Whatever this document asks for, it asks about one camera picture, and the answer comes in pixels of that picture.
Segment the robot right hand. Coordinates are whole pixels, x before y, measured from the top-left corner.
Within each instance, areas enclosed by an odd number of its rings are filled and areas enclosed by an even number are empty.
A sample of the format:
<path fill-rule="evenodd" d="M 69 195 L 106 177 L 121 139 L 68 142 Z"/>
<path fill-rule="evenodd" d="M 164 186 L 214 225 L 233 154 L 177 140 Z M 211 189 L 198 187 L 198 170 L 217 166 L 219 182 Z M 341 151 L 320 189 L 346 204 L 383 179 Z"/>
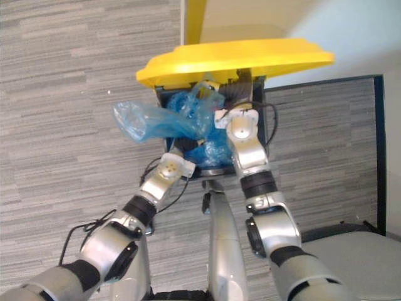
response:
<path fill-rule="evenodd" d="M 229 79 L 227 83 L 217 83 L 211 80 L 204 80 L 199 83 L 196 97 L 216 97 L 217 108 L 230 108 L 241 102 L 248 102 L 253 99 L 253 78 L 249 68 L 236 70 L 238 78 Z"/>

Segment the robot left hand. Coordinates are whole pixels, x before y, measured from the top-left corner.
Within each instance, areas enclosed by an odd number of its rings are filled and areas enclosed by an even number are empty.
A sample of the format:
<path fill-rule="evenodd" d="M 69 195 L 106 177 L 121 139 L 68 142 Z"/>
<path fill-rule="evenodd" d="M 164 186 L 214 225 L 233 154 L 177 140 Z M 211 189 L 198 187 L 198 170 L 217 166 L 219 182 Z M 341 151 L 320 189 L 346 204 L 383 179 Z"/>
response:
<path fill-rule="evenodd" d="M 192 151 L 204 143 L 204 139 L 193 140 L 186 137 L 175 138 L 173 147 L 180 151 L 182 154 Z"/>

